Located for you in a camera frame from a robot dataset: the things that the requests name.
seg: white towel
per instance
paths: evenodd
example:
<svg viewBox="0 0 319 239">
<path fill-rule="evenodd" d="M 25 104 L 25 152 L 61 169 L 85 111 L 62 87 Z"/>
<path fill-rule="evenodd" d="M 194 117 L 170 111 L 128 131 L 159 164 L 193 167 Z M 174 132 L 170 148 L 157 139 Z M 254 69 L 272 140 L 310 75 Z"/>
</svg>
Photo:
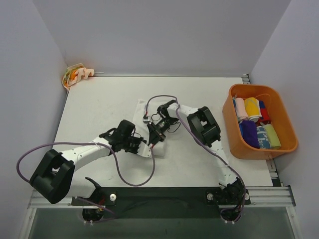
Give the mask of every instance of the white towel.
<svg viewBox="0 0 319 239">
<path fill-rule="evenodd" d="M 144 139 L 146 139 L 147 142 L 149 142 L 149 138 L 150 138 L 149 129 L 146 126 L 146 124 L 143 123 L 143 116 L 145 113 L 146 102 L 147 101 L 145 100 L 138 101 L 138 105 L 136 106 L 134 117 L 133 117 L 133 124 L 135 124 L 136 126 L 136 133 L 139 133 Z M 152 114 L 156 114 L 158 107 L 167 102 L 168 101 L 165 101 L 165 102 L 151 101 L 148 108 L 148 116 L 151 116 Z M 157 120 L 159 118 L 159 115 L 154 116 L 153 118 Z M 153 148 L 154 155 L 164 156 L 165 148 L 166 148 L 166 140 L 164 140 L 164 142 L 158 142 Z"/>
</svg>

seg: red cloth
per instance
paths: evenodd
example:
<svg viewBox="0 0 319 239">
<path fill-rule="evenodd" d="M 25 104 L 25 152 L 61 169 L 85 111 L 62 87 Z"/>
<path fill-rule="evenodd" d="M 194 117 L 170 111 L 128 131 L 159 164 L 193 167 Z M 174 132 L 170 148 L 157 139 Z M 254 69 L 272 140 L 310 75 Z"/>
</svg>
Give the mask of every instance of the red cloth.
<svg viewBox="0 0 319 239">
<path fill-rule="evenodd" d="M 260 123 L 269 124 L 270 123 L 270 117 L 268 115 L 268 111 L 266 108 L 260 108 L 261 117 L 257 121 L 257 124 L 260 125 Z"/>
</svg>

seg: orange bin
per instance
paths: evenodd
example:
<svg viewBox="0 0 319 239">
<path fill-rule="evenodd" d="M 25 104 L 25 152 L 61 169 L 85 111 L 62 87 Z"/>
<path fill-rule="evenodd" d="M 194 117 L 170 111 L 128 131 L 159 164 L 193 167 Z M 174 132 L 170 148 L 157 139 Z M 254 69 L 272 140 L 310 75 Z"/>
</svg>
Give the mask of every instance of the orange bin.
<svg viewBox="0 0 319 239">
<path fill-rule="evenodd" d="M 233 97 L 255 97 L 265 103 L 278 138 L 280 149 L 258 149 L 248 145 L 240 133 L 237 115 L 233 104 Z M 262 85 L 233 85 L 223 107 L 224 120 L 227 128 L 230 152 L 241 159 L 272 159 L 284 153 L 294 151 L 298 140 L 288 117 L 283 101 L 277 91 Z"/>
</svg>

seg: green towel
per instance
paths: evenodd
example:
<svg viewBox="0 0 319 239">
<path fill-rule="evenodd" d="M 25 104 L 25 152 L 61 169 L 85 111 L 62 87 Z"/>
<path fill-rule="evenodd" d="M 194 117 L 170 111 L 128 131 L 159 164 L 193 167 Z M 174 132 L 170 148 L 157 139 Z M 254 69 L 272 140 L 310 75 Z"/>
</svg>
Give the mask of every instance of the green towel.
<svg viewBox="0 0 319 239">
<path fill-rule="evenodd" d="M 266 124 L 263 127 L 265 131 L 267 132 L 271 149 L 280 149 L 281 144 L 274 127 L 271 124 Z"/>
</svg>

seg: white wall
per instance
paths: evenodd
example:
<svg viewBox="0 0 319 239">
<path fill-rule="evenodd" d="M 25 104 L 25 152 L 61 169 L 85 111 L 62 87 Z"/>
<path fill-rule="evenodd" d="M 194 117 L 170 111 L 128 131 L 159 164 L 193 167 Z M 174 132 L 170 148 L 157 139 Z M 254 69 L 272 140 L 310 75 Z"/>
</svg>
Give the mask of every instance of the white wall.
<svg viewBox="0 0 319 239">
<path fill-rule="evenodd" d="M 241 76 L 290 0 L 34 0 L 67 63 L 107 75 Z"/>
<path fill-rule="evenodd" d="M 17 238 L 32 188 L 15 172 L 28 149 L 54 140 L 65 92 L 65 63 L 31 0 L 0 3 L 0 233 Z M 26 158 L 30 177 L 44 150 Z"/>
<path fill-rule="evenodd" d="M 299 138 L 295 153 L 276 159 L 291 185 L 304 238 L 318 238 L 319 1 L 292 0 L 251 73 L 254 84 L 281 94 Z"/>
</svg>

